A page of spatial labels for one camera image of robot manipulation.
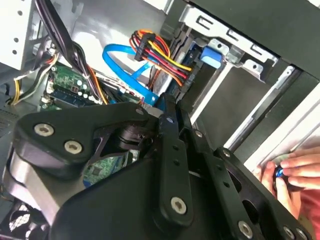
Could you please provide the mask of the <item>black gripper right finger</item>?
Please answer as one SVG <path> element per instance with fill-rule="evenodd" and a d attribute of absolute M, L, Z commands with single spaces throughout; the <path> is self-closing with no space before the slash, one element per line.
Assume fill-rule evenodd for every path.
<path fill-rule="evenodd" d="M 200 175 L 194 210 L 205 211 L 202 226 L 219 240 L 310 240 L 311 234 L 229 150 L 213 151 L 199 137 L 188 113 L 175 107 L 188 164 Z"/>

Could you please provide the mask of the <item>person's right hand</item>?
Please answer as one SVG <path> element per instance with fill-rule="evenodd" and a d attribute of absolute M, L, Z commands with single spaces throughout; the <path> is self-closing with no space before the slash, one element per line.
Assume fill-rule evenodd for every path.
<path fill-rule="evenodd" d="M 320 189 L 320 147 L 301 149 L 280 163 L 288 183 L 305 190 Z"/>

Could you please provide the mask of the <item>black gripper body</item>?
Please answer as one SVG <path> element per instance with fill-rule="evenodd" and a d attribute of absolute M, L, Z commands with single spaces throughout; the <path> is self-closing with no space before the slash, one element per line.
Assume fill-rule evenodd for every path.
<path fill-rule="evenodd" d="M 200 174 L 187 144 L 160 135 L 157 152 L 76 194 L 58 211 L 51 240 L 219 240 L 193 207 Z"/>

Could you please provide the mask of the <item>person's left hand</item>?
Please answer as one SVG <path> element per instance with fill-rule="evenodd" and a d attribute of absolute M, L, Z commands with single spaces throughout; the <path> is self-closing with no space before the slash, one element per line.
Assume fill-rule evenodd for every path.
<path fill-rule="evenodd" d="M 273 185 L 275 168 L 275 164 L 270 161 L 264 168 L 258 166 L 252 173 L 264 185 L 264 187 L 293 215 L 293 217 L 298 219 L 302 204 L 301 193 L 290 193 L 285 181 L 280 177 L 275 179 L 275 190 Z"/>

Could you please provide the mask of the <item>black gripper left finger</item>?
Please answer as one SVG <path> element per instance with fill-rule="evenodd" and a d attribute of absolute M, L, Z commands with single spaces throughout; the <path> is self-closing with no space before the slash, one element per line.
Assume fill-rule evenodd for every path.
<path fill-rule="evenodd" d="M 121 218 L 147 208 L 156 223 L 188 227 L 193 206 L 183 111 L 163 94 L 155 107 L 122 102 L 31 113 L 13 130 L 9 171 L 49 225 L 72 216 Z M 85 168 L 138 150 L 136 162 L 85 188 Z"/>

